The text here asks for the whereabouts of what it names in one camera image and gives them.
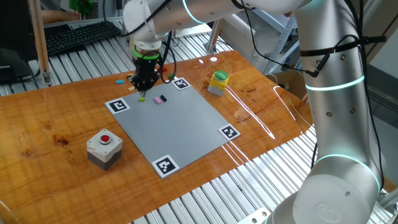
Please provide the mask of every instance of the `lego baseplate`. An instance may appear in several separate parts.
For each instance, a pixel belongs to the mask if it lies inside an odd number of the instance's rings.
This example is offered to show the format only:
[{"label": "lego baseplate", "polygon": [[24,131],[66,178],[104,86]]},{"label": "lego baseplate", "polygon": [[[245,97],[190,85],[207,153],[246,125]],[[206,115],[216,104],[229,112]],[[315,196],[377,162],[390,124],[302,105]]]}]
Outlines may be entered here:
[{"label": "lego baseplate", "polygon": [[[153,101],[163,95],[167,101]],[[191,164],[240,133],[183,78],[105,103],[160,178]]]}]

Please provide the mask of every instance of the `pink block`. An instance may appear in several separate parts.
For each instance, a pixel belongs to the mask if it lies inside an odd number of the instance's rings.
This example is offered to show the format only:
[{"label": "pink block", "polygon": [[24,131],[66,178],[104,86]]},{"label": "pink block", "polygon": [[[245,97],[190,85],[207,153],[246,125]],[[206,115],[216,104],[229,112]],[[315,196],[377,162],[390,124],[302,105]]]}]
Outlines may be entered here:
[{"label": "pink block", "polygon": [[156,96],[156,97],[154,98],[154,102],[155,102],[157,105],[161,105],[161,104],[163,103],[163,101],[162,101],[158,96]]}]

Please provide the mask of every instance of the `cardboard box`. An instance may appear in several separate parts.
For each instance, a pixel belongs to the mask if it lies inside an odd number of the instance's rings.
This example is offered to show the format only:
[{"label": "cardboard box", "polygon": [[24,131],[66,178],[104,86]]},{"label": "cardboard box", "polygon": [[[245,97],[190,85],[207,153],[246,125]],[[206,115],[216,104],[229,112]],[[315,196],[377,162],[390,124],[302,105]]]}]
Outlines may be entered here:
[{"label": "cardboard box", "polygon": [[[297,96],[301,100],[305,101],[307,96],[307,89],[305,87],[305,80],[304,76],[297,72],[297,71],[288,71],[282,73],[274,74],[278,79],[278,85],[285,90],[291,92],[293,95]],[[268,75],[267,76],[270,80],[276,83],[274,77]]]}]

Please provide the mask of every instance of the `yellow block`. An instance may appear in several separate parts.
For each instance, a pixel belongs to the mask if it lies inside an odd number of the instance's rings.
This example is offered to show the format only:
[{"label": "yellow block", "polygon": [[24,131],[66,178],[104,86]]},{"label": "yellow block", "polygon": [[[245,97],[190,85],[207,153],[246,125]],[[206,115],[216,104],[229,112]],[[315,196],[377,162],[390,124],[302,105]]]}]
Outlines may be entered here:
[{"label": "yellow block", "polygon": [[226,84],[228,83],[229,77],[226,80],[220,81],[219,79],[216,78],[215,75],[210,80],[209,86],[215,86],[218,87],[220,90],[224,91]]}]

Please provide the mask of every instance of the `wooden table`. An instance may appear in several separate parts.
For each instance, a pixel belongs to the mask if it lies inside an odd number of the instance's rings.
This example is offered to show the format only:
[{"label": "wooden table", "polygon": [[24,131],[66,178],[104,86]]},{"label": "wooden table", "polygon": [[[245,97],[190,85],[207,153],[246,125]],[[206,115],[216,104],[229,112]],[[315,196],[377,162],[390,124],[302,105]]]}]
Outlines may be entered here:
[{"label": "wooden table", "polygon": [[[173,70],[171,64],[166,67]],[[216,70],[231,77],[222,97],[207,92]],[[5,96],[0,98],[0,201],[21,223],[125,224],[312,124],[307,104],[237,52],[179,62],[177,76],[242,133],[233,144],[161,180],[104,106],[131,94],[130,83],[115,84],[125,73]],[[103,128],[124,141],[122,157],[107,171],[90,162],[86,152],[86,141]]]}]

